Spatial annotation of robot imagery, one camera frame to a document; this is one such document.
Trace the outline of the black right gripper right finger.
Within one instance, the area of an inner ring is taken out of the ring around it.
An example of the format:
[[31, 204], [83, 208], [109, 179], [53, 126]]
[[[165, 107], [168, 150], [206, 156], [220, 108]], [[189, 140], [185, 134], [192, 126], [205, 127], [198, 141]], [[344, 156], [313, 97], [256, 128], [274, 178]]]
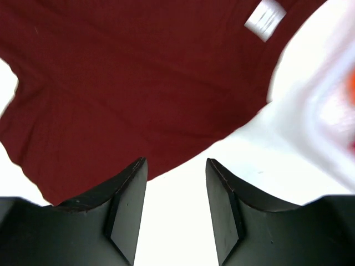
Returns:
[[206, 161], [206, 187], [220, 265], [353, 265], [354, 196], [299, 206]]

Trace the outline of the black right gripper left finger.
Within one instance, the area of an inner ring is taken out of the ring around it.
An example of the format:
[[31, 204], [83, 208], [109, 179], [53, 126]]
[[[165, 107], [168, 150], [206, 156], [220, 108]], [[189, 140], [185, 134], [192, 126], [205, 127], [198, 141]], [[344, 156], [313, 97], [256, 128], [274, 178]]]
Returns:
[[139, 158], [57, 206], [1, 198], [2, 265], [133, 265], [148, 176]]

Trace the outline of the dark maroon t shirt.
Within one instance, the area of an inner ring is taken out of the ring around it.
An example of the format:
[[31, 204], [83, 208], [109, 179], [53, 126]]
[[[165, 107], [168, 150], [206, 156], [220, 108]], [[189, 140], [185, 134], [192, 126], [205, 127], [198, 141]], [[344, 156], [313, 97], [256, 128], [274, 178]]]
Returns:
[[1, 143], [52, 204], [137, 158], [153, 179], [249, 122], [322, 1], [2, 1]]

